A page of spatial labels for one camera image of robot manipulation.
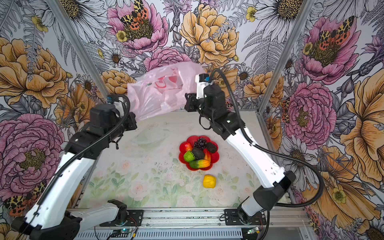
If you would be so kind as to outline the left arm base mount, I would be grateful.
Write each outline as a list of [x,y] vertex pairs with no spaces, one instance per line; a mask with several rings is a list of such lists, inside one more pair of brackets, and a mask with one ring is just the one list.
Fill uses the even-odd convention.
[[117,217],[111,222],[100,224],[101,227],[140,227],[144,210],[119,210]]

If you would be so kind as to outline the dark brown toy avocado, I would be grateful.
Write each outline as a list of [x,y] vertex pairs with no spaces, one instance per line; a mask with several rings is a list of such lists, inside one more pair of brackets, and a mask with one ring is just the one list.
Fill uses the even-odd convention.
[[194,155],[195,160],[203,160],[203,159],[205,159],[205,153],[200,148],[193,148],[192,149],[192,154]]

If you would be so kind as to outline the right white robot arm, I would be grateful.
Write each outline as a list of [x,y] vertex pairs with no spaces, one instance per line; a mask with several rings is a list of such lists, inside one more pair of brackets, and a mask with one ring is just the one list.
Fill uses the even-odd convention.
[[211,129],[229,143],[247,162],[261,186],[238,207],[242,223],[262,211],[270,211],[285,195],[296,176],[276,164],[270,154],[257,145],[239,111],[227,109],[225,93],[216,85],[198,87],[196,93],[186,94],[185,110],[198,112],[210,122]]

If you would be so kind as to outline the pink plastic bag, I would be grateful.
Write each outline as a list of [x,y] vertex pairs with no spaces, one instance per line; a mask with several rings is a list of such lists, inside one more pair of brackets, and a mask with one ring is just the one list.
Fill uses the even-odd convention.
[[155,68],[127,85],[131,112],[136,121],[153,118],[185,106],[185,94],[197,92],[196,76],[204,74],[201,65],[193,62]]

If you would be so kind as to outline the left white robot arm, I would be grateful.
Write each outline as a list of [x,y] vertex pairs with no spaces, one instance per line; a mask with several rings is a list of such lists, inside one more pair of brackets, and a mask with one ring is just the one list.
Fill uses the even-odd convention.
[[124,225],[127,206],[110,200],[85,212],[69,212],[68,203],[83,176],[111,143],[118,144],[124,132],[137,128],[135,114],[124,96],[97,105],[91,121],[65,147],[58,170],[47,188],[24,217],[17,217],[11,229],[31,240],[73,240],[78,233],[104,223]]

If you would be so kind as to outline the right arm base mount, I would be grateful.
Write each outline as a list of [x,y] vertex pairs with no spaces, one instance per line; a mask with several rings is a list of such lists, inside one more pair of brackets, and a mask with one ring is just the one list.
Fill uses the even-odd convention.
[[258,212],[249,217],[238,209],[224,209],[224,220],[226,226],[261,226],[267,224],[267,217],[264,213]]

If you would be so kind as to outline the yellow toy fruit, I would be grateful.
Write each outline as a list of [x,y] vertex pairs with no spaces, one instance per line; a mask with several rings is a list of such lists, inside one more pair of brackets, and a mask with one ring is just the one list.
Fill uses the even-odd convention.
[[214,189],[216,187],[217,179],[212,175],[205,175],[203,178],[203,187],[206,189]]

